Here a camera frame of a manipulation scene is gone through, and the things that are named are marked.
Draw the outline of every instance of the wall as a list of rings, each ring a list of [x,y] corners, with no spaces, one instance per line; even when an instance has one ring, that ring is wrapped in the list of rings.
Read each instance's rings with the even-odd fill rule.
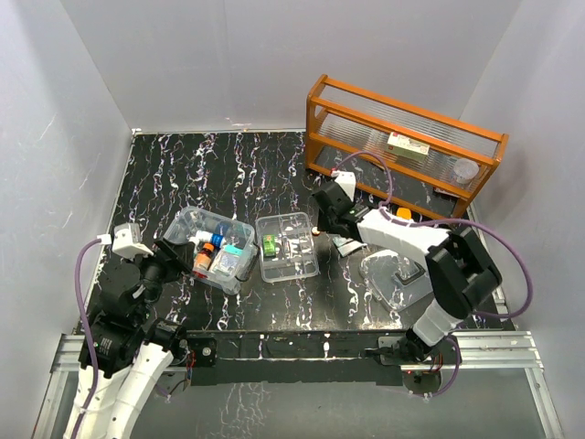
[[[534,304],[517,323],[534,333],[568,438],[583,437],[585,427],[584,22],[580,0],[523,2],[463,113],[465,121],[510,133],[477,207],[526,256],[534,276]],[[492,248],[516,308],[524,279]]]
[[[24,438],[79,315],[75,258],[107,227],[130,130],[59,0],[0,0],[0,47],[0,435]]]
[[[304,127],[319,75],[459,117],[518,0],[61,0],[132,128]]]

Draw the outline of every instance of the black marble surface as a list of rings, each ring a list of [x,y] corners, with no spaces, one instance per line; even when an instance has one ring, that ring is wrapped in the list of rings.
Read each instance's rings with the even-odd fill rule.
[[[146,245],[161,237],[175,215],[186,206],[255,224],[259,217],[305,211],[313,223],[316,212],[308,203],[324,176],[304,169],[303,133],[145,134],[135,137],[112,225],[140,224]],[[341,153],[321,157],[339,162]],[[386,189],[379,169],[355,160],[358,179]],[[447,206],[420,182],[394,178],[395,193],[428,206]],[[368,194],[359,197],[378,202]],[[405,312],[388,312],[366,289],[358,271],[362,259],[375,249],[366,248],[340,259],[331,238],[314,238],[319,275],[297,281],[267,284],[260,266],[240,294],[220,290],[186,278],[167,284],[152,318],[162,316],[181,322],[190,330],[336,330],[400,329],[410,326],[428,302],[420,301]],[[106,250],[91,301],[100,294],[100,279],[118,256]],[[485,311],[495,312],[490,300]],[[463,322],[469,328],[500,328],[497,320],[480,317]]]

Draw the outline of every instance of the wooden rack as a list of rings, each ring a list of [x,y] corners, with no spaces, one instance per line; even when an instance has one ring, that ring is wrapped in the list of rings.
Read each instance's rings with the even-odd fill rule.
[[[331,169],[317,165],[324,148],[335,148],[351,154],[375,152],[382,156],[393,173],[416,178],[432,187],[458,197],[452,217],[461,217],[504,156],[507,134],[498,134],[460,122],[436,112],[396,101],[372,91],[333,80],[327,75],[309,91],[306,114],[305,165],[317,172],[331,175]],[[428,144],[429,155],[424,161],[391,154],[386,148],[392,132]],[[473,160],[479,166],[477,176],[466,185],[458,185],[452,167],[459,158]],[[376,163],[367,155],[364,160]],[[377,197],[387,194],[358,182],[357,187]],[[430,218],[443,215],[415,206],[406,199],[392,202]]]

